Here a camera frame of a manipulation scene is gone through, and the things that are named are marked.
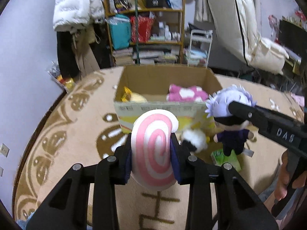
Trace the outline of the person's right hand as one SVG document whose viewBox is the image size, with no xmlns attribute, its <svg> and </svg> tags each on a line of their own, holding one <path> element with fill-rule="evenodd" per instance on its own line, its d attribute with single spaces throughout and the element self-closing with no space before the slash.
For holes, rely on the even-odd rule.
<svg viewBox="0 0 307 230">
<path fill-rule="evenodd" d="M 277 201 L 285 198 L 287 195 L 287 185 L 290 181 L 290 175 L 287 171 L 288 165 L 288 151 L 285 151 L 281 156 L 281 169 L 278 175 L 277 185 L 274 190 L 274 196 Z M 307 173 L 304 171 L 292 184 L 292 188 L 302 188 L 305 186 L 306 183 L 306 176 Z"/>
</svg>

